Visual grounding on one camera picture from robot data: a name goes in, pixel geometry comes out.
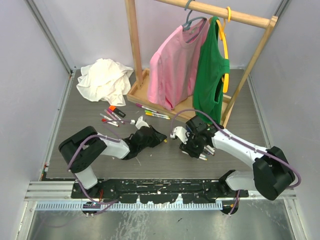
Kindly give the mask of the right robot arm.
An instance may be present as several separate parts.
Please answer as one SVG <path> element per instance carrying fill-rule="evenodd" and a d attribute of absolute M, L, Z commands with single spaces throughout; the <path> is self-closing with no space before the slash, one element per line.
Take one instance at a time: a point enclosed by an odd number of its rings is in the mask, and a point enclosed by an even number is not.
<path fill-rule="evenodd" d="M 229 170 L 218 180 L 218 190 L 225 197 L 236 191 L 258 191 L 264 198 L 275 200 L 296 180 L 283 151 L 250 143 L 223 126 L 205 123 L 199 116 L 188 120 L 184 127 L 175 127 L 170 137 L 179 139 L 180 150 L 192 158 L 205 159 L 203 151 L 221 150 L 245 163 L 250 170 Z"/>

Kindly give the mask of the grey cap marker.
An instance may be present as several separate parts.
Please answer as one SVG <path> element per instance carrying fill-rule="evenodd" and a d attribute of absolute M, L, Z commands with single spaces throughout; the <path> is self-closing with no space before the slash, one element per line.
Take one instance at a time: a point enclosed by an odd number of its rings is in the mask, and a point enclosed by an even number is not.
<path fill-rule="evenodd" d="M 205 149 L 206 149 L 208 152 L 210 152 L 212 155 L 215 154 L 215 149 L 212 148 L 211 146 L 207 145 L 207 146 L 205 146 Z"/>

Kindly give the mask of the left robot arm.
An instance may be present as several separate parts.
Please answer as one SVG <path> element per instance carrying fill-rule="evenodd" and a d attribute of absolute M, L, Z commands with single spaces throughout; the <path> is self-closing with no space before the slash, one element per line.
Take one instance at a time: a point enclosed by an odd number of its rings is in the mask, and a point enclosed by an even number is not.
<path fill-rule="evenodd" d="M 135 158 L 142 150 L 154 148 L 167 139 L 165 134 L 153 126 L 142 126 L 127 138 L 114 139 L 98 133 L 88 126 L 64 140 L 58 150 L 67 169 L 75 175 L 82 185 L 82 192 L 88 198 L 95 198 L 100 193 L 98 179 L 91 164 L 101 155 L 120 160 Z"/>

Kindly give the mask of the green cap marker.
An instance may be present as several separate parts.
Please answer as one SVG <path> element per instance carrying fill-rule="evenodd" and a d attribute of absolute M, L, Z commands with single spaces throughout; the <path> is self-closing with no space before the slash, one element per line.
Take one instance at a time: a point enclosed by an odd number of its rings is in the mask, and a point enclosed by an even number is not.
<path fill-rule="evenodd" d="M 147 110 L 147 109 L 145 109 L 144 111 L 145 111 L 145 113 L 149 113 L 149 114 L 152 114 L 152 115 L 164 116 L 163 114 L 160 114 L 160 113 L 158 113 L 156 111 L 150 111 L 150 110 Z"/>

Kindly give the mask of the magenta cap marker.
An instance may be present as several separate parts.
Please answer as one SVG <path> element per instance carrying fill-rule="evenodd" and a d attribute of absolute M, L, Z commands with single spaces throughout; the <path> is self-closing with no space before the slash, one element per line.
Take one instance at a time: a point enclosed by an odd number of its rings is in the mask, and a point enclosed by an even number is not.
<path fill-rule="evenodd" d="M 136 105 L 137 107 L 139 107 L 139 108 L 142 108 L 142 109 L 146 109 L 146 110 L 149 110 L 149 111 L 157 112 L 156 110 L 151 109 L 151 108 L 146 107 L 146 106 L 143 106 L 143 105 L 141 105 L 141 104 L 139 104 L 139 103 L 135 103 L 135 105 Z"/>

